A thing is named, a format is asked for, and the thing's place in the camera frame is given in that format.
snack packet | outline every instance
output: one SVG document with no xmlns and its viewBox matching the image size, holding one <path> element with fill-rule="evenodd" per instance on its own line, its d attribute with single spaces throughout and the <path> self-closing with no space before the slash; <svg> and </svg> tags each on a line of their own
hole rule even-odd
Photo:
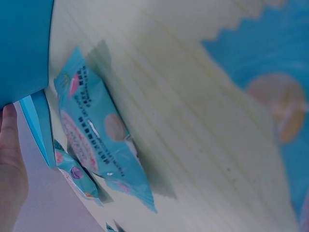
<svg viewBox="0 0 309 232">
<path fill-rule="evenodd" d="M 98 197 L 98 188 L 80 164 L 66 153 L 61 144 L 54 140 L 55 159 L 58 169 L 67 179 L 68 183 L 78 190 L 81 196 L 87 200 L 94 200 L 102 205 Z"/>
<path fill-rule="evenodd" d="M 106 223 L 107 232 L 116 232 L 109 224 Z"/>
<path fill-rule="evenodd" d="M 62 128 L 80 163 L 156 212 L 137 152 L 103 81 L 75 48 L 54 81 Z"/>
<path fill-rule="evenodd" d="M 309 232 L 309 1 L 266 8 L 216 41 L 203 41 L 231 80 L 266 106 L 277 124 L 291 203 Z"/>
</svg>

finger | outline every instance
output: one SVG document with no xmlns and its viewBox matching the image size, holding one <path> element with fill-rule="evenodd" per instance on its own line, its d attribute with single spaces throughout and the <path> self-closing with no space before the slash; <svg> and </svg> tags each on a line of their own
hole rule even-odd
<svg viewBox="0 0 309 232">
<path fill-rule="evenodd" d="M 7 148 L 19 147 L 17 112 L 13 104 L 6 105 L 3 109 L 0 142 Z"/>
<path fill-rule="evenodd" d="M 3 110 L 0 111 L 0 131 L 2 127 L 2 113 L 3 113 Z"/>
</svg>

cookie image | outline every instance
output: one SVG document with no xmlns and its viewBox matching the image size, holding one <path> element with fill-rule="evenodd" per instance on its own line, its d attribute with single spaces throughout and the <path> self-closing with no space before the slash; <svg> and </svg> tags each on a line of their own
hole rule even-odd
<svg viewBox="0 0 309 232">
<path fill-rule="evenodd" d="M 86 197 L 93 197 L 90 193 L 85 192 Z"/>
<path fill-rule="evenodd" d="M 63 161 L 63 156 L 60 152 L 56 151 L 55 152 L 55 159 L 56 163 L 61 163 Z"/>
<path fill-rule="evenodd" d="M 273 115 L 281 143 L 297 135 L 305 118 L 305 94 L 297 81 L 284 73 L 265 74 L 255 78 L 247 92 Z"/>
<path fill-rule="evenodd" d="M 72 167 L 70 173 L 71 176 L 77 180 L 83 177 L 83 172 L 77 166 Z"/>
<path fill-rule="evenodd" d="M 104 128 L 108 137 L 121 142 L 126 137 L 125 127 L 117 114 L 109 114 L 104 119 Z"/>
</svg>

round cookie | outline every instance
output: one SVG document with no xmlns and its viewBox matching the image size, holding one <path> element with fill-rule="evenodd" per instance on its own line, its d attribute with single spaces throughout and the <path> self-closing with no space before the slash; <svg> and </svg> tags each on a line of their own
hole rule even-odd
<svg viewBox="0 0 309 232">
<path fill-rule="evenodd" d="M 63 156 L 60 152 L 56 151 L 55 152 L 55 159 L 56 163 L 61 163 L 63 161 Z"/>
<path fill-rule="evenodd" d="M 83 172 L 77 166 L 72 167 L 70 173 L 71 176 L 77 180 L 83 177 Z"/>
<path fill-rule="evenodd" d="M 117 114 L 109 114 L 104 119 L 104 128 L 108 137 L 121 142 L 126 137 L 125 127 Z"/>
<path fill-rule="evenodd" d="M 305 118 L 305 94 L 297 81 L 284 73 L 264 74 L 247 86 L 247 92 L 273 115 L 281 143 L 297 135 Z"/>
<path fill-rule="evenodd" d="M 93 197 L 90 193 L 88 193 L 88 192 L 85 192 L 85 196 L 86 197 Z"/>
</svg>

wood grain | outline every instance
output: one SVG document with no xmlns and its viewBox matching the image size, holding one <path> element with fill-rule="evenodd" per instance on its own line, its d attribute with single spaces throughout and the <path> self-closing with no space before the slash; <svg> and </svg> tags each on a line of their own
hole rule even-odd
<svg viewBox="0 0 309 232">
<path fill-rule="evenodd" d="M 159 212 L 98 179 L 114 202 L 81 201 L 102 227 L 115 219 L 128 232 L 296 231 L 270 115 L 200 45 L 266 4 L 282 1 L 55 2 L 46 90 L 54 137 L 66 143 L 52 80 L 79 45 L 133 135 Z"/>
</svg>

